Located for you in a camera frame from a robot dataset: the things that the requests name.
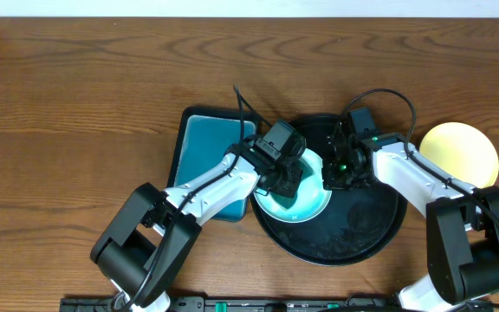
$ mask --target yellow plate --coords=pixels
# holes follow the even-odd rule
[[[476,187],[491,186],[499,171],[496,149],[482,132],[459,122],[430,130],[419,148],[428,160]]]

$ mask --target black round tray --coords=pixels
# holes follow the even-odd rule
[[[327,136],[339,116],[311,115],[290,122],[322,158],[332,154]],[[379,252],[401,226],[407,201],[380,182],[367,188],[333,191],[327,207],[311,220],[290,224],[262,211],[251,196],[257,220],[282,249],[301,260],[321,265],[347,265]]]

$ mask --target light blue plate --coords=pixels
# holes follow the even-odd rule
[[[293,198],[273,193],[264,196],[263,190],[255,192],[257,204],[272,218],[288,223],[304,222],[327,207],[332,192],[322,186],[321,156],[306,149],[300,158],[300,168],[303,170],[301,183]]]

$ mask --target white wall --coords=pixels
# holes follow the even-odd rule
[[[499,0],[0,0],[0,16],[499,17]]]

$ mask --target wooden table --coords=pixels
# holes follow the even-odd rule
[[[271,120],[394,88],[417,106],[415,143],[461,121],[499,153],[499,20],[0,18],[0,311],[112,295],[95,240],[135,187],[165,186],[182,111],[235,109],[233,83]],[[386,131],[410,126],[389,94],[364,103]],[[377,256],[332,268],[278,248],[248,209],[205,225],[173,293],[390,294],[425,264],[412,208]]]

